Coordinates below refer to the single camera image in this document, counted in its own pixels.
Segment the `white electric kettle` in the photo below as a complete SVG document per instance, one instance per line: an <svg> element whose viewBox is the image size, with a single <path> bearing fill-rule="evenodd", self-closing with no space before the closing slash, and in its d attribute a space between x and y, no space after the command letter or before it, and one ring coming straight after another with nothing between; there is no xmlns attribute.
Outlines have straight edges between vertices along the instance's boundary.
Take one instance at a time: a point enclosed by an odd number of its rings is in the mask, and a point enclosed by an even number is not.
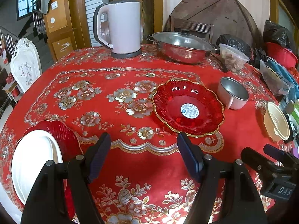
<svg viewBox="0 0 299 224"><path fill-rule="evenodd" d="M96 7L93 16L94 38L111 50L117 59L141 54L141 3L137 0L116 0ZM110 41L101 36L100 17L107 14Z"/></svg>

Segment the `wooden cabinet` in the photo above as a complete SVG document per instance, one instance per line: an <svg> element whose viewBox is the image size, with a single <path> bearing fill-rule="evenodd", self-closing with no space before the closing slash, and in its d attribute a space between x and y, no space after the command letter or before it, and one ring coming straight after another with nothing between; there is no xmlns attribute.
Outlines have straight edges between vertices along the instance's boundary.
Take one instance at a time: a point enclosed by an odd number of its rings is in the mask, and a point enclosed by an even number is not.
<svg viewBox="0 0 299 224"><path fill-rule="evenodd" d="M57 8L44 15L48 46L56 62L73 50L89 48L85 0L51 0Z"/></svg>

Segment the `red plastic basin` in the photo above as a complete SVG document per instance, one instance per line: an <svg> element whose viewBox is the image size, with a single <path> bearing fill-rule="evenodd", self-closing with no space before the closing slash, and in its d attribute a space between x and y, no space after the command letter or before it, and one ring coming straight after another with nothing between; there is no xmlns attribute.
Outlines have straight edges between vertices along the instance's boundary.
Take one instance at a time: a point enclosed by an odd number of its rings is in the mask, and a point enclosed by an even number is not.
<svg viewBox="0 0 299 224"><path fill-rule="evenodd" d="M265 52L267 56L273 58L286 69L294 68L298 63L298 59L293 52L277 43L265 43Z"/></svg>

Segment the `round wooden table top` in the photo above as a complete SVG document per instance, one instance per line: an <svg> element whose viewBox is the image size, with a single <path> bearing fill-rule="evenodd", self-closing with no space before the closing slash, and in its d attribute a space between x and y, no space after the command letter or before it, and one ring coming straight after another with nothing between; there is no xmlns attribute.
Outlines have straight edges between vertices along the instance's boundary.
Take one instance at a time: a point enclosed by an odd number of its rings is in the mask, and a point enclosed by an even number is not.
<svg viewBox="0 0 299 224"><path fill-rule="evenodd" d="M252 47L263 45L263 35L256 21L238 0L182 0L170 17L211 25L213 44L220 35L230 34Z"/></svg>

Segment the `white ornate chair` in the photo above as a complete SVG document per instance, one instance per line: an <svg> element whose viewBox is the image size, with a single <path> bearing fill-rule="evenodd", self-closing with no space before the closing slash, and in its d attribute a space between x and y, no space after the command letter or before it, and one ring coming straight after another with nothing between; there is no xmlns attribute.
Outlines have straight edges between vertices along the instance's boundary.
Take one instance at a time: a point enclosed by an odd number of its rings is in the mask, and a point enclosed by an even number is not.
<svg viewBox="0 0 299 224"><path fill-rule="evenodd" d="M40 57L32 41L19 39L14 47L10 68L22 93L26 93L42 74Z"/></svg>

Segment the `dark wooden chair back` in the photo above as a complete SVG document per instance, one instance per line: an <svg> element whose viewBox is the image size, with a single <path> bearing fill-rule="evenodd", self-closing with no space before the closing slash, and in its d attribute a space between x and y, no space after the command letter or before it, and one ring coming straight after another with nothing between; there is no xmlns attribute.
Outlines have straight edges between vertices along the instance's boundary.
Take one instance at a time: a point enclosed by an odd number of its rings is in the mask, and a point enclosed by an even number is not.
<svg viewBox="0 0 299 224"><path fill-rule="evenodd" d="M191 34L203 38L212 43L213 25L200 22L194 22L186 19L179 19L169 16L169 24L171 31L188 30Z"/></svg>

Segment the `steel pan with glass lid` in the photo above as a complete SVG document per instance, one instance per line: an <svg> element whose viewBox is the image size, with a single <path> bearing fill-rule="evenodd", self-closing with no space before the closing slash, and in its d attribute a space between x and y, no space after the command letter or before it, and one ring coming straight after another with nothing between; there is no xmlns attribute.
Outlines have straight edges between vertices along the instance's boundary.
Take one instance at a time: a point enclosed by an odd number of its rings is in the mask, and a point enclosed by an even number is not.
<svg viewBox="0 0 299 224"><path fill-rule="evenodd" d="M199 64L216 51L214 45L190 34L189 30L157 32L147 36L159 54L183 64Z"/></svg>

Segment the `clear plastic food container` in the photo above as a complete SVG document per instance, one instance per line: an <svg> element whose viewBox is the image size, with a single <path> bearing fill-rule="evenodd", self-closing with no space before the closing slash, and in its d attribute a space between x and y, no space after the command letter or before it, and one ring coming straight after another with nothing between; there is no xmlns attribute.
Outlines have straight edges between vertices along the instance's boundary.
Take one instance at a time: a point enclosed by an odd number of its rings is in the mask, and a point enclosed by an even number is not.
<svg viewBox="0 0 299 224"><path fill-rule="evenodd" d="M250 61L249 57L232 46L228 46L223 43L220 43L218 46L220 56L224 59L226 68L231 72L238 73L243 69L245 64Z"/></svg>

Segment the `clear bag with contents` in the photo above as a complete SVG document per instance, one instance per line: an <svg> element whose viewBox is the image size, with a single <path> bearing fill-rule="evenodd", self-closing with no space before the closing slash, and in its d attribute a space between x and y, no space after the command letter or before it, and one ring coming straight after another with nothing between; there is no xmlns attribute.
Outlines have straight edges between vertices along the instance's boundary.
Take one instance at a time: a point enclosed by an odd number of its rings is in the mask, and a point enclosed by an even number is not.
<svg viewBox="0 0 299 224"><path fill-rule="evenodd" d="M291 84L288 83L279 73L275 72L266 65L263 60L260 60L259 71L273 95L288 96Z"/></svg>

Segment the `red ribbed plate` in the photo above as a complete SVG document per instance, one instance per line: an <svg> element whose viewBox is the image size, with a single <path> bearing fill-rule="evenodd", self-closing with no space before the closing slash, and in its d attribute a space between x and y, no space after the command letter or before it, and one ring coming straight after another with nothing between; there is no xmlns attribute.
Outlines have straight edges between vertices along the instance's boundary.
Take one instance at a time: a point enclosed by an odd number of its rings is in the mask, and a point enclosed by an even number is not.
<svg viewBox="0 0 299 224"><path fill-rule="evenodd" d="M44 130L50 133L59 145L63 161L70 161L76 155L82 154L80 144L74 131L69 128L64 122L60 120L42 120L37 125L29 127L23 136L34 130ZM64 184L64 198L67 214L70 220L75 217L75 207L71 195L70 185L68 180L63 180Z"/></svg>

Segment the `black plastic bag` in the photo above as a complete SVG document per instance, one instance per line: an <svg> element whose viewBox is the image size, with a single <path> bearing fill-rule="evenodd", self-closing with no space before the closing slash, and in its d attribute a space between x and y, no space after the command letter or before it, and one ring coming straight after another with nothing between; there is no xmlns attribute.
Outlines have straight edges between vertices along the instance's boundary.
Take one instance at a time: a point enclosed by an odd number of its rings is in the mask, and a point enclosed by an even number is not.
<svg viewBox="0 0 299 224"><path fill-rule="evenodd" d="M291 32L279 24L270 20L265 21L263 28L263 41L265 43L276 43L292 52L296 50L295 40Z"/></svg>
<svg viewBox="0 0 299 224"><path fill-rule="evenodd" d="M248 64L259 69L261 57L258 49L250 46L242 39L230 34L220 35L216 40L216 44L219 45L220 43L236 48L240 52L244 53L249 58Z"/></svg>

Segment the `pink cup with steel interior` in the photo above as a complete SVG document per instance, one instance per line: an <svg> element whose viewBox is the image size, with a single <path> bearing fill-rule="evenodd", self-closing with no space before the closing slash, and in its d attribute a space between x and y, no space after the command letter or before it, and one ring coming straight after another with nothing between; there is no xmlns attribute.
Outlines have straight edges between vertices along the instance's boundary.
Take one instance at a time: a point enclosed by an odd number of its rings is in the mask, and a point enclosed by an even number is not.
<svg viewBox="0 0 299 224"><path fill-rule="evenodd" d="M222 77L218 84L217 95L226 109L239 110L249 100L247 89L231 77Z"/></svg>

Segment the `cream plastic bowl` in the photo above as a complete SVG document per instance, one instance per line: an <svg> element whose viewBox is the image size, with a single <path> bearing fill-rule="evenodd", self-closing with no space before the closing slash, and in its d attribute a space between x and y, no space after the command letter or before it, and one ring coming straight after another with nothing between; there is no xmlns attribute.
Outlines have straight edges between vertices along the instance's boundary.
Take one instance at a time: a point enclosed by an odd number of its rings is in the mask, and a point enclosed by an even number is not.
<svg viewBox="0 0 299 224"><path fill-rule="evenodd" d="M288 121L281 109L273 102L267 102L266 112L263 117L266 131L275 142L288 140L290 129Z"/></svg>

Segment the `red scalloped plate gold rim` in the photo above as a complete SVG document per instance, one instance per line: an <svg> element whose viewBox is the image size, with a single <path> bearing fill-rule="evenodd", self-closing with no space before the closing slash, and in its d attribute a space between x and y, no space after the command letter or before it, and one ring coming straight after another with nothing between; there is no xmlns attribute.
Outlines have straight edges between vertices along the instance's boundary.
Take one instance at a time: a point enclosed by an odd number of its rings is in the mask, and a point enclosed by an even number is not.
<svg viewBox="0 0 299 224"><path fill-rule="evenodd" d="M160 84L152 105L158 119L173 132L194 138L213 135L224 123L224 106L217 95L187 79Z"/></svg>

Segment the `small white plate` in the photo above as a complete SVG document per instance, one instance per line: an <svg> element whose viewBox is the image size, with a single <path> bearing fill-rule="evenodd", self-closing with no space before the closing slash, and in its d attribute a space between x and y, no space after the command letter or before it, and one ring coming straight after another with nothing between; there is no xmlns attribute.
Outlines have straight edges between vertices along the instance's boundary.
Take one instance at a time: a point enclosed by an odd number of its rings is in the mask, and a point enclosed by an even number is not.
<svg viewBox="0 0 299 224"><path fill-rule="evenodd" d="M38 174L48 160L62 163L58 143L45 130L27 133L17 144L12 159L12 182L22 204L25 204Z"/></svg>

